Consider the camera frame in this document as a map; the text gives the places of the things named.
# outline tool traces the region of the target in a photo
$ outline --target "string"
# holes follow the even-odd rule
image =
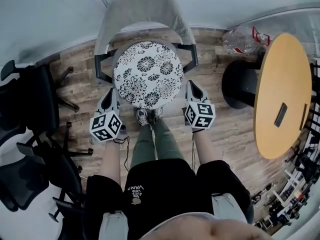
[[[128,141],[128,145],[126,146],[126,158],[125,158],[125,161],[124,161],[124,168],[126,169],[127,172],[129,172],[128,170],[128,157],[129,157],[129,143],[130,143],[130,136],[127,136],[125,137],[124,139],[120,139],[120,138],[115,138],[113,140],[114,143],[118,143],[118,144],[123,144],[125,143],[126,141]]]
[[[194,135],[192,135],[192,150],[191,150],[191,156],[192,156],[191,169],[193,170],[193,172],[195,172],[195,167],[196,167],[196,155],[195,155],[195,138],[194,138]]]

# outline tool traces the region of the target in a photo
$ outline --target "chair armrest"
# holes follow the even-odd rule
[[[82,216],[85,213],[85,210],[81,206],[76,205],[72,202],[60,200],[56,197],[53,197],[52,199],[55,201],[56,206],[58,207],[59,211],[62,213],[63,216],[66,216],[66,214],[78,214]]]
[[[2,70],[1,70],[1,80],[5,80],[8,76],[10,76],[12,73],[16,73],[16,65],[14,60],[10,60],[7,62]]]
[[[16,147],[18,148],[20,153],[24,154],[27,157],[31,157],[34,162],[42,165],[46,164],[44,159],[36,154],[35,148],[32,145],[17,142]]]
[[[109,57],[113,57],[115,55],[116,51],[117,51],[117,49],[114,49],[114,50],[108,51],[107,54],[101,54],[101,55],[94,56],[96,78],[101,79],[103,81],[106,81],[110,84],[113,83],[112,77],[110,77],[109,75],[106,75],[105,73],[102,72],[101,62]]]
[[[192,70],[198,63],[198,54],[195,44],[181,44],[181,43],[172,43],[177,49],[188,50],[191,52],[192,61],[183,67],[183,73],[187,73]]]

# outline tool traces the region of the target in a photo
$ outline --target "floral seat cushion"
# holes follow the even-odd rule
[[[120,96],[137,108],[153,110],[179,93],[184,71],[167,46],[144,41],[130,46],[118,59],[113,74]]]

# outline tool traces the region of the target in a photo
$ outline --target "black office chair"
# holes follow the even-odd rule
[[[18,102],[21,90],[16,79],[0,86],[0,146],[11,137],[23,134],[26,124],[22,120],[22,109]]]
[[[299,154],[296,158],[294,165],[295,169],[302,173],[306,183],[309,183],[311,180],[318,180],[320,165],[312,161],[307,156],[307,153],[303,152]]]
[[[71,152],[68,150],[69,131],[72,126],[71,122],[66,123],[66,131],[64,135],[63,147],[61,147],[53,138],[51,133],[46,136],[50,140],[52,147],[47,142],[41,142],[36,137],[31,138],[26,144],[17,143],[18,150],[26,156],[33,157],[38,163],[43,163],[45,173],[51,184],[61,188],[58,200],[63,201],[67,194],[72,202],[81,207],[85,201],[82,192],[82,184],[79,173],[82,168],[77,167],[71,157],[91,156],[93,149],[89,148],[88,152]],[[50,217],[58,222],[57,216],[59,209],[54,213],[49,213]]]
[[[14,60],[4,65],[2,81],[14,73],[19,73],[19,78],[0,86],[0,146],[14,135],[23,134],[26,127],[33,133],[55,132],[59,127],[58,104],[79,110],[56,94],[56,88],[72,70],[69,67],[54,83],[49,65],[16,68]]]
[[[58,210],[63,215],[62,229],[58,240],[84,240],[84,209],[73,203],[54,198]]]
[[[0,200],[8,210],[26,210],[49,186],[44,169],[43,164],[29,156],[0,167]]]

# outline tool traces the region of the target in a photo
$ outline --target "sneaker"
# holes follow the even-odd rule
[[[158,107],[158,108],[156,108],[156,109],[154,109],[152,111],[152,113],[153,113],[153,123],[154,124],[156,123],[156,121],[158,119],[163,119],[164,118],[164,116],[162,115],[163,112],[164,112],[164,107],[163,106]]]
[[[148,114],[144,108],[140,108],[136,111],[136,119],[141,126],[149,126]]]

